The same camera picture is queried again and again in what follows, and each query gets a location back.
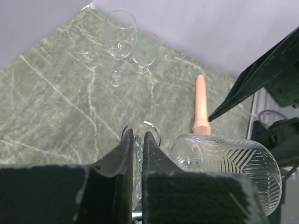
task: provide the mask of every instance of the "wall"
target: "wall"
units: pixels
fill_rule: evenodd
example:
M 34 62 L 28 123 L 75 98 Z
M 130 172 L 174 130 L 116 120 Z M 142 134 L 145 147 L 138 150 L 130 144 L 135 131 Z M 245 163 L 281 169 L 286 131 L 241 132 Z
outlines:
M 131 12 L 139 29 L 232 76 L 299 25 L 298 0 L 93 0 Z
M 1 0 L 0 70 L 92 0 Z

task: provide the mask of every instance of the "green marble surface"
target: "green marble surface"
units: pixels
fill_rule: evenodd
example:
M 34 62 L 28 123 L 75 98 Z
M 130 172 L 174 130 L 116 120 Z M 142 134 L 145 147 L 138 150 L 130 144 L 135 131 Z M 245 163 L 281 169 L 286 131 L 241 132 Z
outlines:
M 87 164 L 117 145 L 130 124 L 142 136 L 161 132 L 161 149 L 189 133 L 194 121 L 195 80 L 206 74 L 208 112 L 235 80 L 161 44 L 144 75 L 128 57 L 123 87 L 104 81 L 116 60 L 102 45 L 104 15 L 89 8 L 58 28 L 0 72 L 0 163 Z M 252 98 L 211 123 L 212 135 L 245 139 Z

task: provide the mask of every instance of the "marble table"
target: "marble table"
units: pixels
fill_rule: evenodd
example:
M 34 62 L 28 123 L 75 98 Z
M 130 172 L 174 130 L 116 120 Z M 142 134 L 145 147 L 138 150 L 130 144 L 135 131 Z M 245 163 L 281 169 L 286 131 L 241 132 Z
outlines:
M 102 44 L 104 15 L 86 8 L 0 72 L 0 164 L 88 164 L 116 146 L 130 124 L 161 132 L 161 149 L 189 133 L 196 76 L 206 74 L 208 112 L 235 80 L 161 44 L 144 75 L 129 57 L 123 87 L 104 81 L 115 65 Z M 211 123 L 212 135 L 245 139 L 252 99 Z

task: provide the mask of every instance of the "wine glass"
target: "wine glass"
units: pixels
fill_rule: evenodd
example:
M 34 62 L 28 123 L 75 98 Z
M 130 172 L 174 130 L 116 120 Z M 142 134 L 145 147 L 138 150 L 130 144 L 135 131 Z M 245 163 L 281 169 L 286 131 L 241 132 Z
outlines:
M 136 62 L 135 70 L 139 74 L 144 74 L 150 69 L 157 57 L 159 48 L 159 38 L 154 33 L 144 31 L 138 32 L 133 49 L 133 60 Z
M 118 60 L 114 71 L 106 77 L 112 86 L 122 86 L 128 81 L 128 76 L 119 71 L 119 66 L 121 60 L 131 54 L 135 36 L 136 20 L 131 13 L 116 10 L 108 14 L 104 25 L 104 46 Z

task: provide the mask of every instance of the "purple cable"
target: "purple cable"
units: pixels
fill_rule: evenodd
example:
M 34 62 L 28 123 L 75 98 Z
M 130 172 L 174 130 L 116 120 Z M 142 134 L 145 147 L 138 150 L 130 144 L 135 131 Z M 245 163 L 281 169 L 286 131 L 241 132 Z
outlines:
M 261 112 L 259 112 L 258 114 L 258 121 L 260 122 L 260 124 L 263 126 L 264 129 L 268 130 L 268 127 L 267 127 L 267 124 L 265 122 L 262 121 L 262 115 L 266 112 L 271 112 L 271 113 L 275 113 L 275 114 L 278 114 L 279 116 L 281 116 L 282 118 L 288 120 L 288 118 L 283 115 L 281 112 L 278 112 L 278 111 L 275 111 L 275 110 L 263 110 Z

